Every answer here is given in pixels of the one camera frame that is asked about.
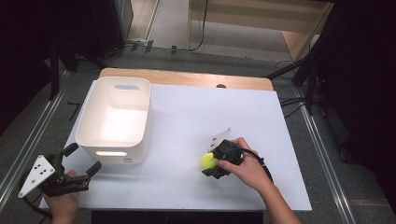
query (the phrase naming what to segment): white board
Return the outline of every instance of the white board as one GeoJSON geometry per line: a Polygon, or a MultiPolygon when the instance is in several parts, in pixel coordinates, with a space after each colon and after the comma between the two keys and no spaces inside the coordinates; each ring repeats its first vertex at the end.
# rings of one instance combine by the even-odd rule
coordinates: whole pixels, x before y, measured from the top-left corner
{"type": "MultiPolygon", "coordinates": [[[[211,136],[232,127],[228,139],[245,137],[265,158],[292,210],[312,210],[274,91],[152,85],[148,155],[137,165],[104,164],[80,193],[88,209],[261,211],[260,195],[235,175],[201,173],[211,136]]],[[[66,143],[75,142],[76,121],[66,143]]],[[[79,148],[64,160],[83,175],[95,161],[79,148]]]]}

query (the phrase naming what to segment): human hand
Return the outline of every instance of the human hand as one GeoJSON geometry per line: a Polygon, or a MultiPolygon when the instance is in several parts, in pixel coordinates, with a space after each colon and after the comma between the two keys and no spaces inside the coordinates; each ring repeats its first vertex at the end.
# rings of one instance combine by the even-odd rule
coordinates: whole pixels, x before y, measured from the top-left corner
{"type": "MultiPolygon", "coordinates": [[[[67,173],[70,177],[76,176],[76,171],[67,173]]],[[[44,199],[49,205],[53,216],[53,224],[69,224],[76,221],[78,215],[78,193],[69,193],[57,197],[49,197],[44,194],[44,199]]]]}
{"type": "MultiPolygon", "coordinates": [[[[253,153],[258,155],[257,151],[251,149],[242,137],[231,142],[237,144],[241,148],[251,150],[253,153]]],[[[265,184],[272,184],[267,173],[265,173],[264,169],[262,169],[262,166],[253,155],[244,152],[243,157],[244,159],[239,165],[234,165],[228,161],[219,161],[218,166],[235,174],[242,180],[242,182],[255,190],[259,190],[265,186],[265,184]]]]}

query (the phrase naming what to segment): white plastic bin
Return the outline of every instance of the white plastic bin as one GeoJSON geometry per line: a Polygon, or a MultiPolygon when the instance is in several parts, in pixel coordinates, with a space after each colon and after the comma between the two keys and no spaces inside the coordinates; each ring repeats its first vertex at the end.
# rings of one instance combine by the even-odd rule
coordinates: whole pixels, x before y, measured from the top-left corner
{"type": "Polygon", "coordinates": [[[137,164],[147,155],[150,114],[147,80],[101,77],[83,108],[76,141],[101,163],[137,164]]]}

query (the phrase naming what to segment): yellow-green ball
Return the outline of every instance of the yellow-green ball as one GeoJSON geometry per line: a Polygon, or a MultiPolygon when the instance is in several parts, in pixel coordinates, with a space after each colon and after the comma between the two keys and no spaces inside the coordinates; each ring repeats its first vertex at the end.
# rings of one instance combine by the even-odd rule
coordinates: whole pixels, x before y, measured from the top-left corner
{"type": "Polygon", "coordinates": [[[212,169],[218,162],[219,160],[213,157],[213,153],[208,152],[201,158],[201,170],[212,169]]]}

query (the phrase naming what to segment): black stand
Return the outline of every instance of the black stand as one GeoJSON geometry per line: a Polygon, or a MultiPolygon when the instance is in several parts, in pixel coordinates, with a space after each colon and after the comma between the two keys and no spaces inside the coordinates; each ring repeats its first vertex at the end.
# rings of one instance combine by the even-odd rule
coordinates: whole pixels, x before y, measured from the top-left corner
{"type": "Polygon", "coordinates": [[[339,5],[341,5],[342,3],[334,3],[332,11],[329,14],[329,18],[327,19],[323,27],[322,33],[318,38],[317,43],[313,46],[309,53],[305,55],[305,57],[303,57],[301,60],[297,61],[294,64],[288,65],[266,76],[266,78],[273,79],[299,67],[299,70],[297,71],[291,82],[294,86],[302,86],[305,80],[309,77],[307,93],[305,96],[305,106],[308,110],[309,115],[311,116],[313,115],[312,99],[314,97],[315,81],[318,76],[318,65],[320,56],[326,50],[326,43],[332,41],[332,38],[334,37],[334,28],[341,24],[340,22],[352,1],[353,0],[346,1],[348,5],[340,7],[339,5]]]}
{"type": "Polygon", "coordinates": [[[77,46],[72,41],[69,40],[55,40],[50,48],[50,71],[51,71],[51,92],[49,100],[52,101],[55,95],[59,92],[59,61],[58,57],[64,63],[64,67],[67,71],[77,72],[78,62],[74,56],[77,53],[89,61],[95,63],[100,68],[107,68],[108,65],[103,63],[93,55],[91,55],[85,49],[77,46]]]}

